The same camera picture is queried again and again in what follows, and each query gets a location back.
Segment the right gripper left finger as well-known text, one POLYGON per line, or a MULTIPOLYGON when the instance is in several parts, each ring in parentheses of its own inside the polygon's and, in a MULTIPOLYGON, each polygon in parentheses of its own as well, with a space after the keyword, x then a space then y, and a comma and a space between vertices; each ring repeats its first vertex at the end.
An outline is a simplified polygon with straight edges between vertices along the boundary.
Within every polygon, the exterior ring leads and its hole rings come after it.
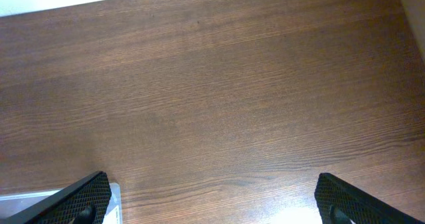
POLYGON ((1 222, 101 224, 111 197, 112 191, 107 174, 95 171, 46 199, 2 219, 1 222))

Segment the clear plastic container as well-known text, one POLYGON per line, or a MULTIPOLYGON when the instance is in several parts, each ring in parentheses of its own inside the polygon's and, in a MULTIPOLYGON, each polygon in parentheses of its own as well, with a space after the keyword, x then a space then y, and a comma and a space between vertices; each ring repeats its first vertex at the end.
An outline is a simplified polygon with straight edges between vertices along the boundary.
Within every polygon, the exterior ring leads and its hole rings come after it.
MULTIPOLYGON (((112 196, 108 204, 103 224, 122 224, 121 190, 118 183, 110 183, 112 196)), ((26 193, 1 195, 1 219, 6 219, 18 212, 50 197, 61 189, 48 189, 26 193)))

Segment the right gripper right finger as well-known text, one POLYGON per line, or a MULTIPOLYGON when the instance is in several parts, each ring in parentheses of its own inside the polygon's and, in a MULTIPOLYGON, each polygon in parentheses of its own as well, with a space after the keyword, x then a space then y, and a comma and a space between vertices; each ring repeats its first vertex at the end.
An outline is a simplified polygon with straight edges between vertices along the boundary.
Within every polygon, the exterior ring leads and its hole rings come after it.
POLYGON ((424 224, 331 173, 321 173, 314 192, 323 224, 424 224))

